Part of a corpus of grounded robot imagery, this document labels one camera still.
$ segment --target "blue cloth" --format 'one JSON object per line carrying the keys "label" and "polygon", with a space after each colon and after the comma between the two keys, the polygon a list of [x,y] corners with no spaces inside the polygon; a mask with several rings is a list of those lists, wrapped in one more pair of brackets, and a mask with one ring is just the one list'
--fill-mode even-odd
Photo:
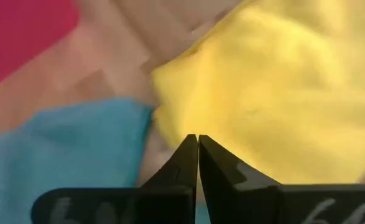
{"label": "blue cloth", "polygon": [[[43,193],[63,187],[134,187],[152,108],[127,98],[34,116],[0,137],[0,224],[30,224]],[[196,208],[196,222],[210,223]]]}

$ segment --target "yellow cloth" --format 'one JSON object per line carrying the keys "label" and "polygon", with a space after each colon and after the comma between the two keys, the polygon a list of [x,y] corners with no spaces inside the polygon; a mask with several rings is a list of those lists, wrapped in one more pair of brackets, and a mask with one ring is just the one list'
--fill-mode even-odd
{"label": "yellow cloth", "polygon": [[365,173],[365,0],[243,2],[154,85],[174,147],[207,134],[283,184]]}

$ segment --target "black plastic object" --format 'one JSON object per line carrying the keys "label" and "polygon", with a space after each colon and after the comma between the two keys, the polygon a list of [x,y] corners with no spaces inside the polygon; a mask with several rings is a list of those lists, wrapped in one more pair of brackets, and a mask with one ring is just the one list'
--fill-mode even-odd
{"label": "black plastic object", "polygon": [[42,195],[33,224],[194,223],[198,164],[212,224],[365,224],[365,185],[282,185],[194,135],[139,189]]}

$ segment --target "wooden floor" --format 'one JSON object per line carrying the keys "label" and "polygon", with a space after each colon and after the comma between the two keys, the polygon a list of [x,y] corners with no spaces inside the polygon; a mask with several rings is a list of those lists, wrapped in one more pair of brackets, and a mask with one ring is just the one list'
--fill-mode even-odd
{"label": "wooden floor", "polygon": [[0,83],[0,134],[60,105],[113,96],[156,105],[150,71],[237,2],[76,0],[76,29]]}

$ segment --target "pink cloth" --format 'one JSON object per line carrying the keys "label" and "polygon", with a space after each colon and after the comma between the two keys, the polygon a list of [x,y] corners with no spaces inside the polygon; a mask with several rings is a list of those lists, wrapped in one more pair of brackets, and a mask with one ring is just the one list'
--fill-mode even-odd
{"label": "pink cloth", "polygon": [[0,81],[65,36],[77,22],[72,0],[0,0]]}

